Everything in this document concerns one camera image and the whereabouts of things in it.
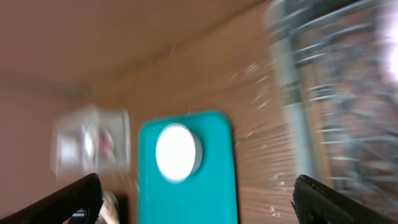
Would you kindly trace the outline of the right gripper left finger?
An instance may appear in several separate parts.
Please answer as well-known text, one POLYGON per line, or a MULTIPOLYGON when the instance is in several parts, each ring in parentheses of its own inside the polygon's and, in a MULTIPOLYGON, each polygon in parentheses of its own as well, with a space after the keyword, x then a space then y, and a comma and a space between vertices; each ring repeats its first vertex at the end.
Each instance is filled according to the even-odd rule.
POLYGON ((89 174, 28 207, 1 219, 1 223, 63 223, 77 211, 77 223, 95 223, 103 204, 103 191, 97 174, 89 174))

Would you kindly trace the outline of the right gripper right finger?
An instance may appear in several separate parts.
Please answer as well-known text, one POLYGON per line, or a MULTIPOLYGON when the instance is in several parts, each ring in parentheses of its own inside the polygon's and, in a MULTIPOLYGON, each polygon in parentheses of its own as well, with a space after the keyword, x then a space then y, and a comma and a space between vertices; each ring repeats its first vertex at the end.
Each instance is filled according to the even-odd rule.
POLYGON ((291 204, 300 224, 396 224, 323 183, 300 175, 291 204))

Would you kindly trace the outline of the red sauce packet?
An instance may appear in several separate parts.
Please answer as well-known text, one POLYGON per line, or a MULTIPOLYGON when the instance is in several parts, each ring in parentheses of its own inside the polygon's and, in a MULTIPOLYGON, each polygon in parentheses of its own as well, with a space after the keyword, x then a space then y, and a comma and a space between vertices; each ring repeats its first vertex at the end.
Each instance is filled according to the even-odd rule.
POLYGON ((99 154, 102 159, 115 161, 113 137, 106 129, 99 131, 99 154))

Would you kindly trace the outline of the white paper napkin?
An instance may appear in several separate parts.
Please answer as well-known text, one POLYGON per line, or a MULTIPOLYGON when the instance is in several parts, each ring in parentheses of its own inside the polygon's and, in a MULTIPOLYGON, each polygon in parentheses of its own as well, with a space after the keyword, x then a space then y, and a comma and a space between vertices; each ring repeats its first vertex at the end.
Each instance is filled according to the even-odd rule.
POLYGON ((96 154, 96 129, 92 126, 81 127, 82 149, 87 161, 93 162, 96 154))

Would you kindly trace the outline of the small pink plate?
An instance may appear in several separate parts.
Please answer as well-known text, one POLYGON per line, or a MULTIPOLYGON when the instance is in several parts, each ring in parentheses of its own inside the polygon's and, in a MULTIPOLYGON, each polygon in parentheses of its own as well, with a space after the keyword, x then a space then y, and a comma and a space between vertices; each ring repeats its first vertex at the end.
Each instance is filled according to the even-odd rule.
POLYGON ((200 167, 203 146, 185 125, 172 123, 161 130, 155 145, 157 167, 171 183, 181 183, 200 167))

